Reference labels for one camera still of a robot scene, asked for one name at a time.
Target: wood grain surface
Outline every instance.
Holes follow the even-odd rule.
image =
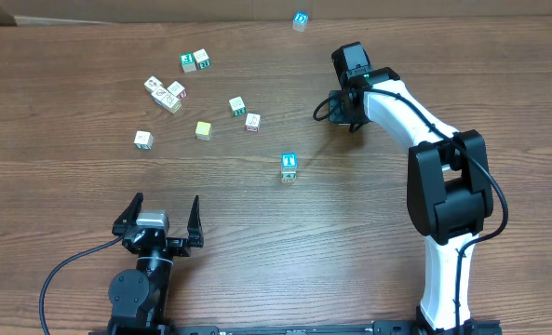
[[[178,325],[282,326],[411,319],[424,241],[406,210],[407,159],[376,125],[349,134],[311,114],[338,86],[330,53],[361,41],[413,96],[485,138],[510,206],[505,232],[476,248],[469,303],[505,334],[552,334],[552,18],[145,24],[0,28],[0,335],[41,334],[52,268],[112,238],[132,196],[184,235],[201,199],[206,246],[177,260]],[[212,66],[183,74],[204,48]],[[172,115],[143,82],[187,88]],[[245,132],[228,100],[262,116]],[[195,138],[197,121],[213,125]],[[137,130],[155,137],[133,145]],[[295,152],[299,179],[279,181]],[[500,209],[486,221],[496,228]],[[135,257],[116,246],[58,273],[53,334],[105,327],[110,280]]]

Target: black cable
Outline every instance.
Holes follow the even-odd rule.
[[[492,188],[497,193],[497,197],[499,198],[499,202],[501,203],[501,209],[503,211],[503,217],[502,217],[501,224],[499,225],[499,227],[494,232],[492,232],[490,234],[486,234],[482,237],[473,239],[470,242],[464,244],[460,248],[460,250],[458,251],[458,263],[457,263],[456,277],[455,277],[455,299],[453,300],[453,302],[455,303],[455,329],[454,329],[454,332],[456,334],[458,334],[459,333],[459,326],[460,326],[460,279],[461,279],[461,276],[462,276],[462,259],[464,257],[465,251],[469,247],[475,245],[476,243],[490,240],[490,239],[496,237],[497,235],[499,235],[505,229],[505,227],[507,226],[507,220],[509,218],[509,210],[508,210],[508,207],[507,207],[507,200],[505,200],[505,195],[503,194],[503,191],[501,190],[501,187],[499,187],[499,184],[497,184],[497,181],[495,181],[495,179],[491,176],[489,171],[486,170],[486,168],[484,168],[474,158],[470,157],[470,155],[465,150],[465,148],[462,147],[462,145],[458,144],[452,138],[450,138],[449,136],[443,134],[439,129],[437,129],[437,127],[435,127],[435,125],[432,122],[430,122],[424,116],[424,114],[418,109],[418,107],[416,107],[412,103],[412,101],[402,97],[402,95],[399,94],[399,93],[394,93],[394,92],[391,92],[391,91],[386,91],[386,90],[376,89],[376,88],[349,89],[349,90],[346,90],[346,91],[336,93],[336,94],[328,97],[327,99],[325,99],[323,102],[319,103],[319,105],[315,109],[315,112],[313,113],[313,116],[315,118],[315,115],[317,114],[319,109],[321,109],[321,107],[323,107],[326,103],[328,103],[328,102],[330,102],[334,99],[339,99],[340,97],[342,97],[344,95],[348,95],[348,94],[352,94],[352,93],[363,94],[364,92],[377,93],[377,94],[382,94],[382,95],[385,95],[385,96],[388,96],[388,97],[396,98],[396,100],[402,101],[408,107],[410,107],[410,109],[412,109],[412,111],[421,119],[421,121],[423,121],[423,123],[427,127],[429,127],[429,129],[433,133],[435,133],[437,136],[439,136],[444,141],[447,141],[448,143],[453,145],[453,147],[455,147],[463,157],[465,157],[470,163],[472,163],[472,165],[474,165],[477,168],[477,170],[485,176],[485,178],[491,184]]]
[[[45,335],[50,335],[50,331],[48,330],[48,325],[46,324],[46,318],[44,317],[44,296],[46,296],[46,290],[48,289],[48,285],[50,285],[50,281],[52,280],[52,277],[66,264],[70,263],[71,261],[74,261],[78,258],[81,258],[83,256],[87,256],[89,254],[92,254],[96,251],[100,251],[102,249],[105,249],[105,248],[108,248],[110,246],[113,246],[115,245],[116,243],[118,243],[120,240],[123,239],[123,237],[125,237],[124,235],[122,236],[119,236],[117,238],[115,238],[114,240],[106,243],[106,244],[103,244],[101,246],[97,246],[95,248],[91,248],[90,250],[87,250],[87,251],[83,251],[83,252],[79,252],[78,254],[76,255],[73,255],[71,257],[69,257],[68,259],[62,261],[59,265],[57,265],[54,270],[52,270],[52,272],[50,273],[50,275],[48,275],[48,278],[46,278],[46,281],[44,282],[44,286],[42,287],[42,292],[40,292],[40,302],[38,304],[38,310],[40,312],[40,323],[42,324],[42,330],[44,331],[44,334]]]
[[[315,121],[323,121],[325,120],[326,118],[330,117],[331,114],[333,114],[333,112],[335,112],[338,108],[340,108],[340,106],[342,105],[341,103],[338,103],[337,105],[335,105],[333,107],[333,110],[329,111],[327,114],[323,115],[323,116],[319,116],[317,117],[316,114],[319,112],[319,110],[321,109],[321,107],[323,107],[324,104],[330,102],[330,99],[329,100],[326,100],[326,102],[321,102],[321,104],[319,105],[319,107],[317,107],[317,109],[315,109],[315,112],[313,113],[313,119],[315,119]]]

